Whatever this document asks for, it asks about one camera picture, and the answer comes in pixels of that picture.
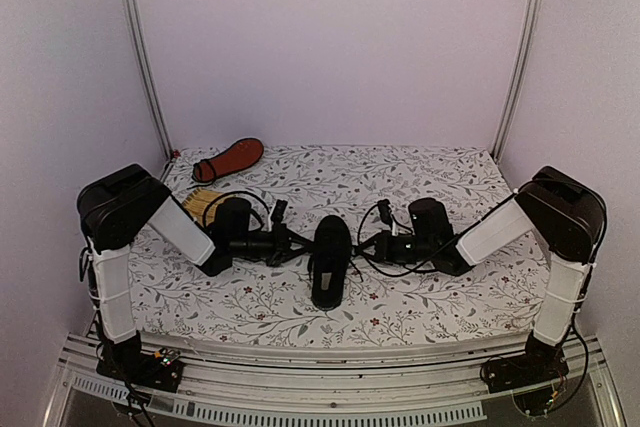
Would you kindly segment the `black shoelace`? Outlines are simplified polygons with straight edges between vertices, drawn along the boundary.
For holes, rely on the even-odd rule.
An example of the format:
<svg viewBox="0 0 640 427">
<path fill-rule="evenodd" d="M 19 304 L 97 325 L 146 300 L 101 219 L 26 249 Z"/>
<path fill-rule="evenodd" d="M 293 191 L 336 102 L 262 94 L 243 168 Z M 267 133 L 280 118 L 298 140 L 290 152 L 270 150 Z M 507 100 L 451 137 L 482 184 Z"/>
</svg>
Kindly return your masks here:
<svg viewBox="0 0 640 427">
<path fill-rule="evenodd" d="M 354 259 L 357 256 L 357 252 L 356 252 L 357 248 L 355 245 L 351 246 L 350 249 L 350 258 L 349 258 L 349 266 L 352 268 L 353 270 L 353 275 L 356 275 L 360 282 L 364 282 L 364 278 L 362 275 L 362 272 L 360 271 L 360 269 L 358 268 L 358 266 L 355 264 Z M 314 267 L 314 261 L 313 261 L 313 255 L 310 255 L 308 261 L 307 261 L 307 274 L 308 274 L 308 280 L 309 282 L 312 282 L 312 277 L 313 277 L 313 267 Z"/>
</svg>

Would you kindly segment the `black shoe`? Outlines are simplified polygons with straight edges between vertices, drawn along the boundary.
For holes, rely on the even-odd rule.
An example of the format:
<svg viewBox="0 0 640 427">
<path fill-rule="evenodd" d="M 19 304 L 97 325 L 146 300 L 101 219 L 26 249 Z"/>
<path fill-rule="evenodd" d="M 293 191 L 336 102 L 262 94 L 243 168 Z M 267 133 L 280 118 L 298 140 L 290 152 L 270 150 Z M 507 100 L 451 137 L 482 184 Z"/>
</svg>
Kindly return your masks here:
<svg viewBox="0 0 640 427">
<path fill-rule="evenodd" d="M 310 256 L 311 300 L 316 308 L 329 311 L 341 304 L 350 257 L 351 235 L 345 221 L 335 215 L 324 217 Z"/>
</svg>

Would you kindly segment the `red-soled shoe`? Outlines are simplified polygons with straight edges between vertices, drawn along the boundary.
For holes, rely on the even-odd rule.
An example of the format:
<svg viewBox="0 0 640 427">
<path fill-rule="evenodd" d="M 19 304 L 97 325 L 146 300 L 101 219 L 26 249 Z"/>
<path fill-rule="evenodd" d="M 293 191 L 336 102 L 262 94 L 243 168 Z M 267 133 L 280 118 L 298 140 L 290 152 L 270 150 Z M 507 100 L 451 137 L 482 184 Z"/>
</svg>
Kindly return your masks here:
<svg viewBox="0 0 640 427">
<path fill-rule="evenodd" d="M 212 184 L 220 178 L 254 166 L 264 154 L 264 145 L 257 138 L 243 138 L 213 157 L 193 165 L 192 179 L 199 184 Z"/>
</svg>

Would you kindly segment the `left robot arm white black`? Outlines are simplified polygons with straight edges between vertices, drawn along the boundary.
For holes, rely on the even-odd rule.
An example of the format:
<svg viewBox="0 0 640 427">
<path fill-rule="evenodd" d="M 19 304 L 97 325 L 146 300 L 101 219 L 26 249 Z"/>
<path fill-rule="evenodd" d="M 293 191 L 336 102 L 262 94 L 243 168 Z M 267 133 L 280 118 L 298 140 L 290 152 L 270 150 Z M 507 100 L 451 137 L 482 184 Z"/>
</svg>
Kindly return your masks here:
<svg viewBox="0 0 640 427">
<path fill-rule="evenodd" d="M 283 221 L 287 203 L 277 201 L 262 219 L 252 207 L 260 196 L 248 191 L 218 195 L 194 217 L 172 191 L 138 164 L 131 164 L 84 187 L 76 201 L 88 260 L 81 274 L 89 279 L 98 324 L 115 345 L 111 366 L 128 381 L 148 373 L 139 352 L 139 331 L 131 308 L 129 255 L 139 232 L 154 230 L 208 277 L 231 268 L 234 259 L 278 267 L 311 252 L 311 240 Z"/>
</svg>

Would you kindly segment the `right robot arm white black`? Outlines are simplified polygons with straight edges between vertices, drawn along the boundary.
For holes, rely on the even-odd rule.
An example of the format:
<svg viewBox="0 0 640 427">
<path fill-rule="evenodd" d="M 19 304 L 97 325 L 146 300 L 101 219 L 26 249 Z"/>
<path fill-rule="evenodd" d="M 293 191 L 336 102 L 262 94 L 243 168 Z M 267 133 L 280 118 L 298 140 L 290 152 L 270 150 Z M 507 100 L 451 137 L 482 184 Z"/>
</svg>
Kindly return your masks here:
<svg viewBox="0 0 640 427">
<path fill-rule="evenodd" d="M 455 232 L 444 204 L 434 198 L 408 206 L 408 233 L 388 201 L 375 205 L 385 229 L 357 240 L 355 252 L 372 266 L 405 265 L 414 273 L 427 263 L 450 276 L 462 276 L 530 232 L 547 245 L 550 274 L 527 341 L 528 353 L 517 362 L 517 374 L 537 383 L 556 364 L 553 350 L 564 342 L 582 306 L 606 236 L 608 211 L 603 197 L 551 167 L 528 182 L 461 232 Z"/>
</svg>

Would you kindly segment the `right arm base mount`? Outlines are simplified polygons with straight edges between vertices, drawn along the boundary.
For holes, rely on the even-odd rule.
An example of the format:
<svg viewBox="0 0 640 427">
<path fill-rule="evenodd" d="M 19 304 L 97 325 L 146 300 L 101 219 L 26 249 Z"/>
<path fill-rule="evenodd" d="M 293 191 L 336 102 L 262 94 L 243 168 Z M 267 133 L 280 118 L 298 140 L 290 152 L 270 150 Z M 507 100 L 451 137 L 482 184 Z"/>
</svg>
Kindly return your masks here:
<svg viewBox="0 0 640 427">
<path fill-rule="evenodd" d="M 551 356 L 522 353 L 493 357 L 480 367 L 480 379 L 490 393 L 504 392 L 560 379 L 569 373 L 562 349 Z"/>
</svg>

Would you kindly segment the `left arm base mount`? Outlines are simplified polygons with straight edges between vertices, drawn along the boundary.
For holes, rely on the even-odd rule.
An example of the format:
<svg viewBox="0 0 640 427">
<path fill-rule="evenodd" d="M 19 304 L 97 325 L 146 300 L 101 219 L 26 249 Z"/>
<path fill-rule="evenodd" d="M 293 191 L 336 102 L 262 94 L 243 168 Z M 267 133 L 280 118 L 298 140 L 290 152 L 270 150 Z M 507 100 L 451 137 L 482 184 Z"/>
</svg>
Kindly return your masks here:
<svg viewBox="0 0 640 427">
<path fill-rule="evenodd" d="M 164 354 L 146 354 L 139 347 L 126 349 L 123 344 L 116 344 L 112 350 L 103 349 L 96 371 L 132 386 L 176 393 L 184 367 L 181 360 L 169 360 Z"/>
</svg>

